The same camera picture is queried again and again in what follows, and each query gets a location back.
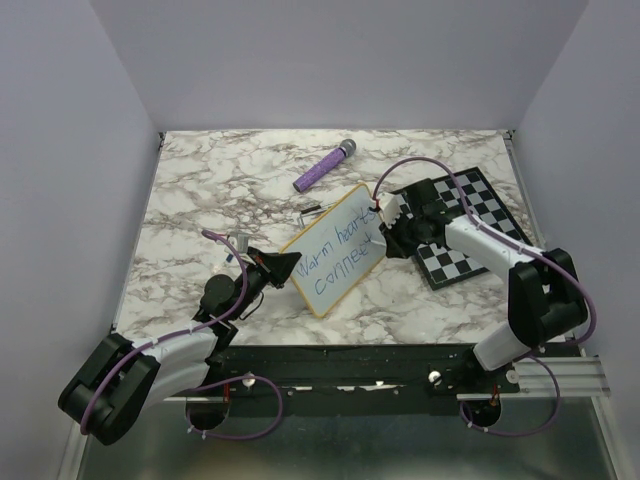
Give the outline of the yellow framed whiteboard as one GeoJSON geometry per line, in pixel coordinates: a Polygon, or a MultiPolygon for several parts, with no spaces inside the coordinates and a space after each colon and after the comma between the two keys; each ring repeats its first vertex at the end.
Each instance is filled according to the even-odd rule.
{"type": "Polygon", "coordinates": [[[324,317],[381,260],[386,247],[371,192],[360,183],[297,234],[281,251],[300,252],[291,280],[309,310],[324,317]]]}

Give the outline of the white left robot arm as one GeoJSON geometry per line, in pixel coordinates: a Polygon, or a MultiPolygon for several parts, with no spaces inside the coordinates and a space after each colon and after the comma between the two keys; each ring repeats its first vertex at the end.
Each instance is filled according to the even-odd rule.
{"type": "Polygon", "coordinates": [[[118,333],[102,339],[62,390],[58,408],[84,434],[111,445],[143,409],[191,389],[214,393],[222,372],[209,360],[231,343],[237,333],[233,322],[265,287],[283,287],[302,257],[253,247],[248,255],[237,278],[217,274],[206,282],[196,314],[183,329],[136,341],[118,333]]]}

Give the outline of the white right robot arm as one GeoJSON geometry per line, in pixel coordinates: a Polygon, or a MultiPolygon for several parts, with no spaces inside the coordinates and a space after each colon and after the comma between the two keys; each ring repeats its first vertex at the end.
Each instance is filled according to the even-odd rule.
{"type": "Polygon", "coordinates": [[[500,277],[508,289],[507,323],[472,349],[460,379],[480,392],[496,380],[496,369],[587,321],[585,295],[577,287],[571,256],[542,251],[482,222],[458,201],[447,206],[434,183],[422,180],[394,193],[379,193],[386,256],[406,259],[421,245],[460,252],[500,277]]]}

